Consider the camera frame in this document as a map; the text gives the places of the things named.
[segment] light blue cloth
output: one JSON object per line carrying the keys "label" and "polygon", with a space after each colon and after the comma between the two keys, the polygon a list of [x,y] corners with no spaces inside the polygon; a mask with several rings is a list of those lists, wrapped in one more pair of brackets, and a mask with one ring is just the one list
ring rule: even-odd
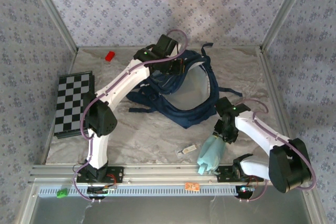
{"label": "light blue cloth", "polygon": [[198,173],[214,173],[222,160],[226,143],[221,137],[211,135],[203,144],[197,163]]}

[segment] green object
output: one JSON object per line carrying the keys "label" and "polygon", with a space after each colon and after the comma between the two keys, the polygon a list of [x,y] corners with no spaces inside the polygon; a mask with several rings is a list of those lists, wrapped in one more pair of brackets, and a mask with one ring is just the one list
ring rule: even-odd
{"label": "green object", "polygon": [[64,188],[64,189],[62,189],[62,190],[59,190],[58,192],[57,192],[57,198],[58,199],[62,199],[62,198],[64,198],[64,197],[67,197],[68,196],[68,189],[67,188]]}

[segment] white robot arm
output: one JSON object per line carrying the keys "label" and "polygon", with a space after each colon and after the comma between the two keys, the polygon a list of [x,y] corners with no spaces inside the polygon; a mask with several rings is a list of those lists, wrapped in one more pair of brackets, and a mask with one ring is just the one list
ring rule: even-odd
{"label": "white robot arm", "polygon": [[[130,64],[106,87],[97,91],[97,96],[101,94],[105,94],[106,90],[111,87],[116,80],[119,80],[121,76],[123,76],[127,71],[129,71],[132,67],[141,63],[140,60],[131,60]],[[111,111],[114,111],[119,102],[141,81],[149,77],[150,70],[148,67],[140,66],[136,69],[136,71],[130,72],[126,77],[118,83],[108,94],[104,95],[100,101],[103,103],[107,103],[108,107]],[[98,136],[92,128],[88,129],[89,135],[93,137],[92,151],[89,147],[89,153],[87,160],[89,160],[90,154],[91,160],[90,165],[95,169],[102,168],[107,162],[107,143],[109,140],[110,133],[107,135]]]}
{"label": "white robot arm", "polygon": [[314,177],[302,140],[291,140],[276,132],[243,103],[234,106],[227,98],[221,98],[216,103],[216,110],[221,119],[215,125],[214,135],[221,136],[224,142],[230,144],[236,141],[238,132],[242,131],[269,157],[264,159],[245,154],[235,159],[233,172],[237,179],[257,176],[270,180],[280,192],[286,193]]}
{"label": "white robot arm", "polygon": [[[107,173],[108,139],[117,125],[113,111],[137,84],[154,71],[159,70],[167,74],[183,73],[182,59],[177,60],[177,57],[184,49],[177,53],[178,43],[162,35],[156,45],[139,50],[123,72],[107,86],[95,94],[88,92],[85,95],[84,114],[87,112],[86,125],[93,140],[81,172],[89,173],[94,181],[102,181]],[[174,51],[175,57],[167,57]],[[270,180],[284,193],[311,179],[312,168],[303,141],[290,140],[274,131],[244,104],[233,106],[227,98],[221,98],[216,103],[216,110],[221,119],[215,125],[214,135],[221,136],[224,142],[232,143],[236,141],[238,132],[243,131],[269,156],[267,160],[246,154],[235,159],[233,171],[237,179],[244,176],[258,176]],[[300,153],[297,155],[288,145]]]}
{"label": "white robot arm", "polygon": [[108,139],[117,125],[113,111],[137,84],[149,77],[154,71],[158,70],[165,74],[182,74],[184,71],[183,60],[178,59],[178,56],[183,53],[185,48],[186,45],[182,51],[178,52],[178,43],[172,38],[162,35],[156,45],[140,49],[129,65],[108,85],[96,93],[86,93],[84,97],[86,109],[83,116],[86,116],[88,133],[89,136],[93,136],[93,139],[86,161],[88,165],[81,171],[82,173],[89,172],[93,180],[97,182],[105,177],[108,164]]}

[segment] small white object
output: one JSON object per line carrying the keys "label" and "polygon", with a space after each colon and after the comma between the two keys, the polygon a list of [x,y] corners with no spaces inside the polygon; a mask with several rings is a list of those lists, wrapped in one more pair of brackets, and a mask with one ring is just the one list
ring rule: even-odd
{"label": "small white object", "polygon": [[190,152],[193,152],[194,150],[197,149],[197,145],[196,144],[190,144],[184,148],[182,148],[181,150],[178,150],[178,151],[175,151],[176,152],[176,155],[178,157],[182,157]]}

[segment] black and white checkerboard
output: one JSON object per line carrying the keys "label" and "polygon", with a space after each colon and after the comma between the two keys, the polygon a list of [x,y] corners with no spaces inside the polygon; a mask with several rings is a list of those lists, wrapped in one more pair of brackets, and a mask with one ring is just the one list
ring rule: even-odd
{"label": "black and white checkerboard", "polygon": [[75,73],[59,78],[54,136],[58,138],[80,135],[83,96],[94,92],[92,72]]}

